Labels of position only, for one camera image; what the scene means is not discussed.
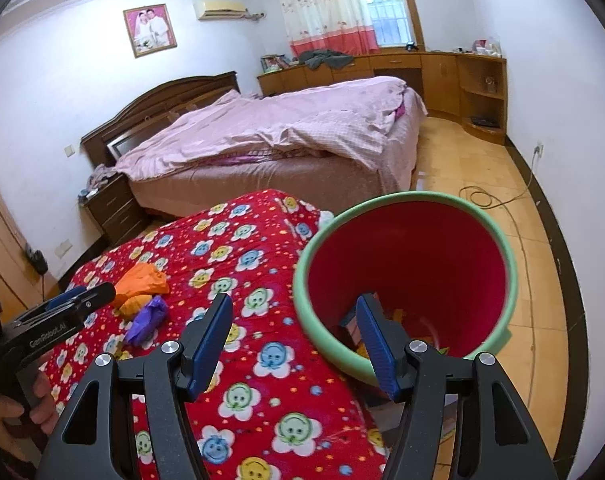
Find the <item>person's left hand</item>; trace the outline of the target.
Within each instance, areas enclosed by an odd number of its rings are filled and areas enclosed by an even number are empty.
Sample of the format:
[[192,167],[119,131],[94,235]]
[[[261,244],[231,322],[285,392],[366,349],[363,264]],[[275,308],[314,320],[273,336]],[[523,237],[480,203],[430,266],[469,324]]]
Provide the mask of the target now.
[[[29,417],[49,436],[57,424],[58,414],[51,394],[50,381],[43,372],[37,374],[32,391],[39,403],[29,412]],[[20,447],[18,440],[10,435],[5,425],[8,420],[22,416],[24,411],[24,407],[18,401],[0,394],[0,449],[9,452],[11,456],[22,462],[28,462],[29,457]]]

